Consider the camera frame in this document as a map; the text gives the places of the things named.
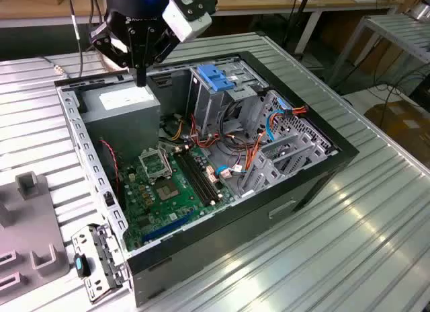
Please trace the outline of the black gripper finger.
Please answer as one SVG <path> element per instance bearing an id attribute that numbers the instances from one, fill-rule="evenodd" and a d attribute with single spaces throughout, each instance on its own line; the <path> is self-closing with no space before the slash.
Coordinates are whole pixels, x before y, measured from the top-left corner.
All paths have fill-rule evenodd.
<path id="1" fill-rule="evenodd" d="M 142 87 L 142 65 L 132 48 L 127 51 L 117 48 L 112 43 L 110 31 L 106 22 L 90 33 L 90 42 L 93 47 L 107 59 L 122 69 L 127 69 L 137 87 Z"/>
<path id="2" fill-rule="evenodd" d="M 179 44 L 178 37 L 170 29 L 166 29 L 159 38 L 149 32 L 145 44 L 142 66 L 138 70 L 138 86 L 146 86 L 146 70 L 162 63 Z"/>

